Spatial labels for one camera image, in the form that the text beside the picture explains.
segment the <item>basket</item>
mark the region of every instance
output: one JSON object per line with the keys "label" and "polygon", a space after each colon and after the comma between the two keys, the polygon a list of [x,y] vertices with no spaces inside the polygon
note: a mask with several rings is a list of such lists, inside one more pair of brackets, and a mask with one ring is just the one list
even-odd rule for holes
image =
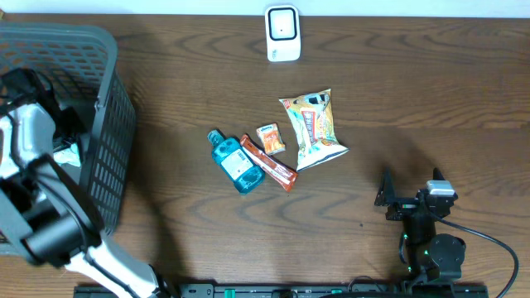
{"label": "basket", "polygon": [[94,199],[108,234],[118,223],[136,126],[117,54],[113,37],[95,26],[0,23],[0,75],[16,68],[45,75],[61,108],[74,108],[88,128],[81,167],[65,170]]}

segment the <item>blue bottle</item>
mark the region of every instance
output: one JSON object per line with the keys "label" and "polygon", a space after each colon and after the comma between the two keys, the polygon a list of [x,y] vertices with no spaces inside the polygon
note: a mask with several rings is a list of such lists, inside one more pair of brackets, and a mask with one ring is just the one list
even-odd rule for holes
{"label": "blue bottle", "polygon": [[224,139],[216,129],[208,134],[208,141],[214,146],[212,158],[234,182],[240,194],[245,195],[258,187],[265,178],[265,172],[256,166],[245,154],[238,140]]}

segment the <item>white wall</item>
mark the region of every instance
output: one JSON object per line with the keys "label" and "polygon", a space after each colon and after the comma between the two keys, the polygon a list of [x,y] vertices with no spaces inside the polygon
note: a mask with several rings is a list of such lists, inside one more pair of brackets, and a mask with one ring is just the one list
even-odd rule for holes
{"label": "white wall", "polygon": [[305,16],[530,17],[528,0],[0,0],[5,12],[262,15],[278,3]]}

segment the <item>wooden table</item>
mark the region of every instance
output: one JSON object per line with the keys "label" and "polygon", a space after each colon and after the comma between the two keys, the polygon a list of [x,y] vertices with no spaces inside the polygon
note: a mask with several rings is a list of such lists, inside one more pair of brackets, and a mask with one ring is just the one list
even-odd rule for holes
{"label": "wooden table", "polygon": [[[267,61],[262,17],[6,15],[91,24],[118,41],[118,72],[137,115],[116,241],[175,282],[385,279],[402,225],[373,206],[384,166],[413,195],[439,166],[460,195],[448,218],[518,253],[508,296],[530,292],[530,20],[303,17],[302,56]],[[267,178],[241,197],[210,158],[206,134],[278,123],[279,98],[332,88],[336,135],[350,152],[300,174],[287,194]],[[462,281],[496,296],[512,272],[502,248],[467,244]],[[0,259],[0,296],[71,297],[81,275]]]}

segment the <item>plastic snack package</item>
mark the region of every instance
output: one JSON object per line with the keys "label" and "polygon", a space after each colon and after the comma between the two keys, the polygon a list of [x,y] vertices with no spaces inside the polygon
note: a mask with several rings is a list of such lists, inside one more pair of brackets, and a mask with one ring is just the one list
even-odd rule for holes
{"label": "plastic snack package", "polygon": [[295,99],[280,99],[291,119],[298,141],[298,167],[303,171],[345,154],[349,149],[335,137],[331,89]]}
{"label": "plastic snack package", "polygon": [[248,135],[243,135],[239,144],[256,165],[260,166],[262,170],[269,174],[284,190],[287,192],[291,191],[298,177],[298,174],[294,170],[289,169],[279,161],[275,161],[265,154],[265,152],[254,145]]}
{"label": "plastic snack package", "polygon": [[282,137],[280,137],[278,125],[276,125],[276,123],[260,127],[256,129],[256,133],[262,141],[263,149],[265,149],[267,155],[271,156],[278,152],[285,151],[285,145],[282,142]]}

